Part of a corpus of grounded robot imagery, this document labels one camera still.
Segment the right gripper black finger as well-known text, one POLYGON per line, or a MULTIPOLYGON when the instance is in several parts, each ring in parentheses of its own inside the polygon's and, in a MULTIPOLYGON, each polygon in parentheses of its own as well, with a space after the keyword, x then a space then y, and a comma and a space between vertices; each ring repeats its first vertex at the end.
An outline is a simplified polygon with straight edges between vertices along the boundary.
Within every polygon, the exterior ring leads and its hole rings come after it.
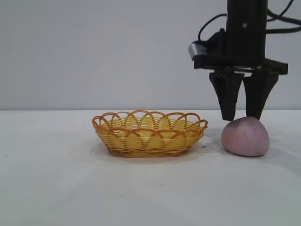
POLYGON ((278 75, 252 73, 243 79, 246 93, 246 116, 261 118, 268 96, 278 82, 278 75))
POLYGON ((238 93, 243 77, 243 73, 234 72, 213 72, 209 74, 209 79, 218 98, 223 120, 234 120, 238 93))

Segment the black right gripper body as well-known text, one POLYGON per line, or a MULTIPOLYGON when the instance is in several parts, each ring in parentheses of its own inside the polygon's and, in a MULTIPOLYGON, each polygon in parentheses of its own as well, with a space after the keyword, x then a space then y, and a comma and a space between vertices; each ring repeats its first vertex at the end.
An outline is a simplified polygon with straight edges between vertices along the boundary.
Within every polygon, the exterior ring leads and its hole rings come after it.
POLYGON ((265 57, 265 36, 246 28, 229 32, 221 28, 207 40, 193 42, 194 69, 288 74, 288 64, 265 57))

